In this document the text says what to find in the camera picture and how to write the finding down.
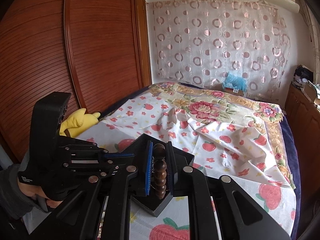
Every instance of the silver bolt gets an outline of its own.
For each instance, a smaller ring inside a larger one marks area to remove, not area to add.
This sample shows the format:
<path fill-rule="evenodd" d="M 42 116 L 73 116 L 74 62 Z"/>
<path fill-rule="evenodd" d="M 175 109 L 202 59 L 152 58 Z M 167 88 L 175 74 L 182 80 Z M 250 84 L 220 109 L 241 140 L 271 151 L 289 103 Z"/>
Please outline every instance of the silver bolt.
<path fill-rule="evenodd" d="M 96 183 L 99 180 L 97 176 L 90 176 L 89 177 L 89 182 L 90 183 Z"/>
<path fill-rule="evenodd" d="M 224 175 L 221 177 L 222 182 L 229 183 L 231 181 L 231 178 L 227 175 Z"/>
<path fill-rule="evenodd" d="M 128 172 L 134 172 L 136 170 L 137 170 L 136 166 L 130 165 L 130 166 L 127 167 L 127 171 Z"/>
<path fill-rule="evenodd" d="M 193 172 L 193 168 L 191 166 L 185 166 L 185 167 L 183 167 L 183 171 L 190 173 L 190 172 Z"/>

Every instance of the window curtain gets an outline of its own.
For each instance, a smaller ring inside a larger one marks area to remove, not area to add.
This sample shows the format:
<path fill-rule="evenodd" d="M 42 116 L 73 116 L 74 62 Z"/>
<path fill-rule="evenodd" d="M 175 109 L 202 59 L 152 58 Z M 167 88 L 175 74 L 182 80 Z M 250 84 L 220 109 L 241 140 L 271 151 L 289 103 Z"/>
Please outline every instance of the window curtain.
<path fill-rule="evenodd" d="M 306 24 L 309 27 L 311 42 L 313 47 L 313 81 L 314 84 L 320 83 L 320 27 L 312 11 L 306 4 L 305 0 L 300 0 L 302 10 L 300 10 Z"/>
<path fill-rule="evenodd" d="M 238 0 L 171 0 L 148 4 L 158 75 L 204 88 L 231 73 L 251 98 L 277 100 L 289 55 L 284 18 L 270 5 Z"/>

